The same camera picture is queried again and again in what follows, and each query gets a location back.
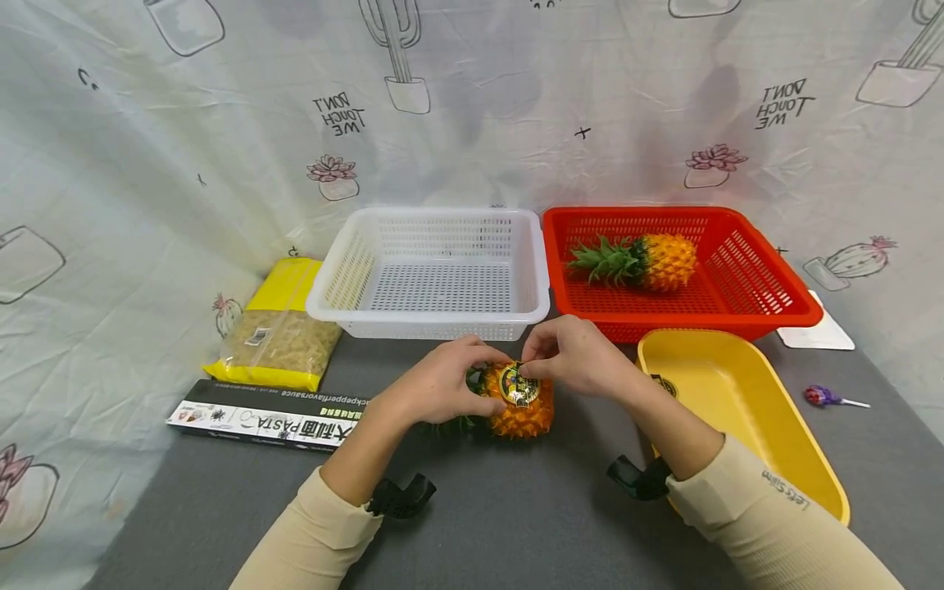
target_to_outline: black cross mark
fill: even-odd
[[[82,84],[83,84],[83,85],[89,86],[89,80],[92,80],[92,77],[89,76],[89,73],[88,73],[88,72],[86,72],[86,71],[83,70],[82,68],[79,68],[79,69],[78,69],[78,79],[82,80]],[[92,82],[92,90],[98,90],[98,84],[95,84],[94,81]]]

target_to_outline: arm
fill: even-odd
[[[670,497],[685,522],[718,543],[751,587],[902,588],[851,531],[771,486],[763,462],[667,395],[590,322],[564,316],[536,327],[522,360],[525,377],[622,406],[672,469]]]
[[[509,362],[475,336],[438,346],[367,405],[347,439],[312,473],[243,564],[230,590],[334,590],[373,540],[366,511],[396,446],[417,422],[490,416],[504,402],[465,386],[465,370]]]

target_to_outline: black clamp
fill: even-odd
[[[436,486],[421,473],[413,476],[413,481],[405,490],[384,478],[374,488],[374,497],[367,506],[367,512],[374,516],[383,514],[398,520],[413,518],[423,510],[435,493]]]

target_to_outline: barcode label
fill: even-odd
[[[262,341],[265,340],[265,337],[269,335],[269,328],[256,328],[256,333],[252,335],[252,338],[243,342],[246,346],[258,346],[262,344]]]

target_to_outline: white plastic basket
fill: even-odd
[[[532,211],[378,207],[347,219],[307,309],[356,338],[517,340],[549,284]]]

